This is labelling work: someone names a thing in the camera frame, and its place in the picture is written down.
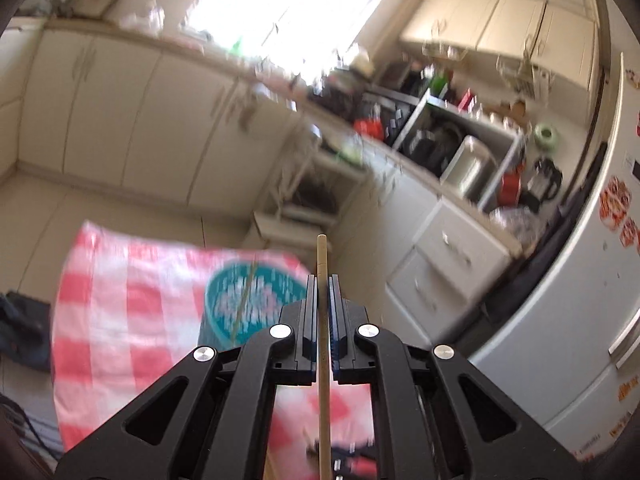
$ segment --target red and white checkered tablecloth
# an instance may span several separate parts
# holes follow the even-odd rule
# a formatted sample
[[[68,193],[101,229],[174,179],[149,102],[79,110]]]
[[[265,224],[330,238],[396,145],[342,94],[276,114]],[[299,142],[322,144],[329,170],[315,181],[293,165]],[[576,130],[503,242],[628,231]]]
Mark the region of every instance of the red and white checkered tablecloth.
[[[308,270],[273,251],[203,250],[86,222],[70,250],[52,320],[54,403],[70,449],[197,346],[204,290],[233,260],[257,259],[301,283]],[[367,386],[331,390],[332,442],[373,437]],[[318,390],[281,386],[270,457],[279,480],[317,478],[303,434],[318,436]]]

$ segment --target triangular cutout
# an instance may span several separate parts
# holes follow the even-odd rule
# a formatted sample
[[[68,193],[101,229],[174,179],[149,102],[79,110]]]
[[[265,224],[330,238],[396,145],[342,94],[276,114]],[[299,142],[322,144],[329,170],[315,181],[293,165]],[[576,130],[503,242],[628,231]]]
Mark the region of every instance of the triangular cutout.
[[[126,423],[125,431],[152,446],[160,444],[188,384],[186,377],[178,377]]]
[[[482,440],[493,442],[516,430],[515,421],[491,400],[470,377],[462,375],[458,381],[465,394],[466,402],[471,408]]]

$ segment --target window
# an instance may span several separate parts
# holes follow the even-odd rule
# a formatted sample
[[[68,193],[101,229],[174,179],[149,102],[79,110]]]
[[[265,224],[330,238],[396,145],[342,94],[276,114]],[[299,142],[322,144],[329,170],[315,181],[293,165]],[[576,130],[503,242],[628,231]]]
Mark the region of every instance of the window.
[[[269,58],[310,81],[344,52],[376,0],[198,0],[186,27],[223,48]]]

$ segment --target tiled floor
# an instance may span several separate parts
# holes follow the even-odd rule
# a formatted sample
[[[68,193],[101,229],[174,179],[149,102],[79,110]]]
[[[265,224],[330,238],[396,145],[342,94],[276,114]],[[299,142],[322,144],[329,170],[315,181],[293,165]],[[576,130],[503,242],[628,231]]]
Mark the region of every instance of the tiled floor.
[[[200,247],[239,247],[246,228],[203,221],[17,173],[0,186],[0,292],[53,301],[71,243],[84,220],[126,234]],[[0,360],[0,391],[34,418],[54,422],[51,378]]]

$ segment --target countertop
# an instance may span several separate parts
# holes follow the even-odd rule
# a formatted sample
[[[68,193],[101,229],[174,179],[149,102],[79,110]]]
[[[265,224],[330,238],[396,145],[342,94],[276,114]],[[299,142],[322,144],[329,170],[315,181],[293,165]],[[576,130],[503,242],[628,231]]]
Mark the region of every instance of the countertop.
[[[260,78],[256,74],[252,64],[245,62],[241,58],[231,56],[218,51],[215,47],[201,45],[197,40],[184,37],[154,37],[136,30],[125,30],[108,22],[100,22],[97,20],[83,19],[67,19],[67,18],[13,18],[9,24],[9,28],[45,28],[50,30],[71,30],[85,34],[95,34],[100,36],[108,36],[110,38],[120,38],[125,41],[132,41],[144,44],[151,48],[157,48],[162,52],[168,52],[177,56],[188,58],[194,62],[201,63],[217,71],[225,73],[231,77],[237,77],[246,82],[264,83],[274,92],[279,92],[282,88],[274,88],[265,78]],[[285,98],[294,101],[295,109],[302,113],[328,123],[337,132],[343,135],[354,135],[351,125],[341,118],[331,114],[324,108],[317,106],[301,95],[290,94]],[[392,150],[386,144],[378,142],[374,139],[363,137],[373,149],[382,152],[383,155],[391,159],[395,164],[406,171],[425,187],[433,191],[438,197],[447,198],[450,202],[465,211],[484,229],[490,232],[505,248],[510,252],[511,256],[517,258],[522,254],[522,246],[508,232],[494,225],[486,215],[478,211],[471,203],[462,200],[452,190],[443,186],[440,181],[424,168],[418,166],[414,162],[408,160],[398,152]]]

